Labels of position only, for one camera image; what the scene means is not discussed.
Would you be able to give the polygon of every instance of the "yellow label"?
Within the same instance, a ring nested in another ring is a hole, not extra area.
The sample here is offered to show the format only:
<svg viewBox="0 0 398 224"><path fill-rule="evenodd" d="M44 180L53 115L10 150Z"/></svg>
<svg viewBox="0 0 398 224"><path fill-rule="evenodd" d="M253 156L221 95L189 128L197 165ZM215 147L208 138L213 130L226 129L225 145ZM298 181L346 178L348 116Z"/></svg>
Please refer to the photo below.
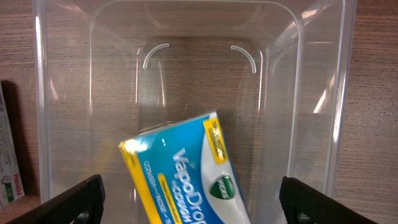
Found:
<svg viewBox="0 0 398 224"><path fill-rule="evenodd" d="M138 194L144 204L145 211L148 214L149 221L151 224L162 224L159 213L157 212L156 205L152 195L150 194L147 181L145 179L144 173L142 171L141 164L138 159L136 152L127 151L125 148L125 142L119 145L119 149L122 152L124 161L129 168L131 177L136 184Z"/></svg>
<svg viewBox="0 0 398 224"><path fill-rule="evenodd" d="M167 205L169 206L170 213L172 214L174 223L182 224L180 214L178 214L177 207L175 206L172 193L170 192L169 185L167 184L164 174L157 174L157 178L159 179L160 186L162 187L162 191L166 198Z"/></svg>
<svg viewBox="0 0 398 224"><path fill-rule="evenodd" d="M228 153L226 152L223 133L221 131L218 118L212 118L203 122L207 139L217 164L228 161Z"/></svg>

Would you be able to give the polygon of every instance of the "wood grain surface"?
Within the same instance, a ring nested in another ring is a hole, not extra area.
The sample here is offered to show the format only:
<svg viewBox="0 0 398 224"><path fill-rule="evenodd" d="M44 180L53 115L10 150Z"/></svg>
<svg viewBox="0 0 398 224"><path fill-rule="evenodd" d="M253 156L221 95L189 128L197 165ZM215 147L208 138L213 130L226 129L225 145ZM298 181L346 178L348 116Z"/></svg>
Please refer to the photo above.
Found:
<svg viewBox="0 0 398 224"><path fill-rule="evenodd" d="M39 204L31 1L0 4L0 79L25 192L35 195L2 210L2 223ZM335 197L379 223L398 222L397 100L398 1L359 0Z"/></svg>
<svg viewBox="0 0 398 224"><path fill-rule="evenodd" d="M398 1L359 1L335 197L398 223Z"/></svg>

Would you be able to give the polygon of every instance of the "cardboard box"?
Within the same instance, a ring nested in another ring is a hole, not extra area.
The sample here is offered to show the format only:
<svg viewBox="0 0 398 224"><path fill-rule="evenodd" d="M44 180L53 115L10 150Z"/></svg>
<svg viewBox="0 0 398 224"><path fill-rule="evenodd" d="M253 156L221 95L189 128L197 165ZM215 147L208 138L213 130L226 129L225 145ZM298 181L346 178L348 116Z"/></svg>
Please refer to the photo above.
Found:
<svg viewBox="0 0 398 224"><path fill-rule="evenodd" d="M0 85L0 208L25 195Z"/></svg>

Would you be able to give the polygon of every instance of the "white box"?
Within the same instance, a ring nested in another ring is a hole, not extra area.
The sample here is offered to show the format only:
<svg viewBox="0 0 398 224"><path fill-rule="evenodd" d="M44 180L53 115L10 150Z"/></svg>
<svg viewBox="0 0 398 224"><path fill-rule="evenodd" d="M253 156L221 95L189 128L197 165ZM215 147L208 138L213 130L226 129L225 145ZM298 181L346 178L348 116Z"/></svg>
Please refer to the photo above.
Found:
<svg viewBox="0 0 398 224"><path fill-rule="evenodd" d="M0 208L25 195L0 85Z"/></svg>

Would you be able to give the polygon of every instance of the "clear plastic bin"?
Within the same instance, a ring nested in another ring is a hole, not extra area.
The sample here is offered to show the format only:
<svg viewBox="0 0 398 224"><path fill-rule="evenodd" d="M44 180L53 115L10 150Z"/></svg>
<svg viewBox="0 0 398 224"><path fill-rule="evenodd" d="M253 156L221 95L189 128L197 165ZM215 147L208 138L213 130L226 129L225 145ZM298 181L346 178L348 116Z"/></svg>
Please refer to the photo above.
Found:
<svg viewBox="0 0 398 224"><path fill-rule="evenodd" d="M147 223L119 141L213 109L253 223L284 175L332 196L355 5L35 0L42 201L101 174L103 223Z"/></svg>

